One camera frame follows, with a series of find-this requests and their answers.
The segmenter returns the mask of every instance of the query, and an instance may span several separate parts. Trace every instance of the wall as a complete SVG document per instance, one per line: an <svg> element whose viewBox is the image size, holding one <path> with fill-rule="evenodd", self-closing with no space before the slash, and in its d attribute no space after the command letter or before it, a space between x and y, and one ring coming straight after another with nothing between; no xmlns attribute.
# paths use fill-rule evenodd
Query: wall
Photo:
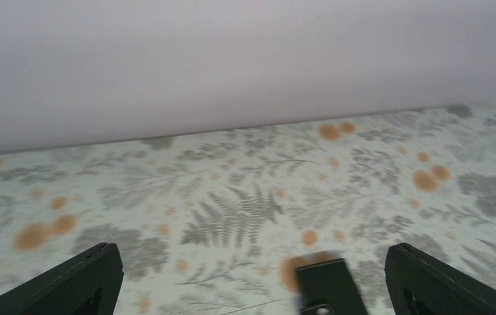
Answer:
<svg viewBox="0 0 496 315"><path fill-rule="evenodd" d="M0 0L0 151L490 98L496 1Z"/></svg>

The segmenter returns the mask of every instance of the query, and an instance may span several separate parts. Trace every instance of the white surface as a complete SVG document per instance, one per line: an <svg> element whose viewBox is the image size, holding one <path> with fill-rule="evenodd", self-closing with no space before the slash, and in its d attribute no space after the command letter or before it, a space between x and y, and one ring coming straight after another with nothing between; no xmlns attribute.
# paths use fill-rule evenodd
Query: white surface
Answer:
<svg viewBox="0 0 496 315"><path fill-rule="evenodd" d="M0 151L491 98L496 1L0 1Z"/></svg>

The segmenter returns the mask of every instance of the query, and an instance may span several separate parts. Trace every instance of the botanical print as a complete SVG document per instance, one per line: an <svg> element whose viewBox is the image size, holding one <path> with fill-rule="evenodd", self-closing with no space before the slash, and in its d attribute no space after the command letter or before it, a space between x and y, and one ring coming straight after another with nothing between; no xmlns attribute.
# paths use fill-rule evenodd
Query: botanical print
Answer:
<svg viewBox="0 0 496 315"><path fill-rule="evenodd" d="M0 156L0 294L117 244L121 314L296 314L346 259L393 314L388 248L496 289L496 102Z"/></svg>

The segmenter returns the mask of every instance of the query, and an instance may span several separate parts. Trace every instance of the patterned fabric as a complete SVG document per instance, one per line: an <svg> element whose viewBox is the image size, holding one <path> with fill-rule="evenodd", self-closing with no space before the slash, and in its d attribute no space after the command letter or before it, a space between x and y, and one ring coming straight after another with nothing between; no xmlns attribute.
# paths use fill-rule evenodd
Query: patterned fabric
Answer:
<svg viewBox="0 0 496 315"><path fill-rule="evenodd" d="M398 242L496 289L496 102L0 156L0 294L98 242L116 314L296 314L319 251L392 314Z"/></svg>

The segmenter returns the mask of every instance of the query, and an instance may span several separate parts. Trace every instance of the black object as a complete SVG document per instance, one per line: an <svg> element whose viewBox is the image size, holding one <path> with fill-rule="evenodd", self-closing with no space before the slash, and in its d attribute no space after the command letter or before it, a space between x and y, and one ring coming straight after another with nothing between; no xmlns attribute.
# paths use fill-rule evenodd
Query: black object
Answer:
<svg viewBox="0 0 496 315"><path fill-rule="evenodd" d="M113 243L100 243L0 296L0 315L111 315L123 263Z"/></svg>
<svg viewBox="0 0 496 315"><path fill-rule="evenodd" d="M343 259L297 269L301 315L367 315ZM397 315L496 315L496 290L407 243L389 247L385 279Z"/></svg>

